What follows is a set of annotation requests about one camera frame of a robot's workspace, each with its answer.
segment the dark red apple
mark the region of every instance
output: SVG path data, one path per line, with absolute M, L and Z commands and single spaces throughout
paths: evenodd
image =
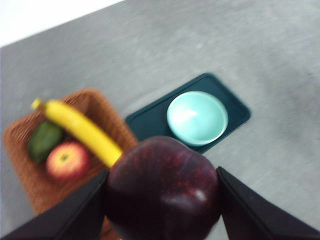
M 123 240 L 203 240 L 220 214 L 214 166 L 173 138 L 142 141 L 110 170 L 106 216 Z

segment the tray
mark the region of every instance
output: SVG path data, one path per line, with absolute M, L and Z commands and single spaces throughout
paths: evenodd
M 251 116 L 248 107 L 224 86 L 217 77 L 211 73 L 204 73 L 126 118 L 126 123 L 139 141 L 158 135 L 177 139 L 168 126 L 167 109 L 173 99 L 188 91 L 203 91 L 216 96 L 224 104 L 229 117 L 228 126 L 218 139 L 203 146 L 189 146 L 199 153 L 204 153 L 212 148 L 245 123 Z

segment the white wall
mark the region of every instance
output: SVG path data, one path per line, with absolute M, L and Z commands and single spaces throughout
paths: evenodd
M 123 0 L 0 0 L 0 46 Z

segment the concrete floor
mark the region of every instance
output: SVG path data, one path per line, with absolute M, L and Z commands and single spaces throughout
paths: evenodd
M 204 155 L 320 229 L 319 39 L 318 0 L 127 0 L 1 49 L 1 131 L 35 97 L 95 87 L 125 117 L 213 72 L 252 117 Z M 4 235 L 34 214 L 1 148 Z

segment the brown woven basket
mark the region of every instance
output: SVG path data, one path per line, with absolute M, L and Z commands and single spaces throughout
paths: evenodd
M 99 91 L 85 88 L 61 100 L 78 109 L 99 125 L 124 151 L 138 143 L 128 126 Z M 106 168 L 99 159 L 92 156 L 91 168 L 85 178 L 67 184 L 60 184 L 52 180 L 46 173 L 45 164 L 36 165 L 30 159 L 27 152 L 27 142 L 33 130 L 45 119 L 42 112 L 37 110 L 13 122 L 5 130 L 3 136 L 4 146 L 12 165 L 37 215 L 59 203 Z M 104 220 L 100 239 L 119 239 L 117 234 L 111 229 L 107 218 Z

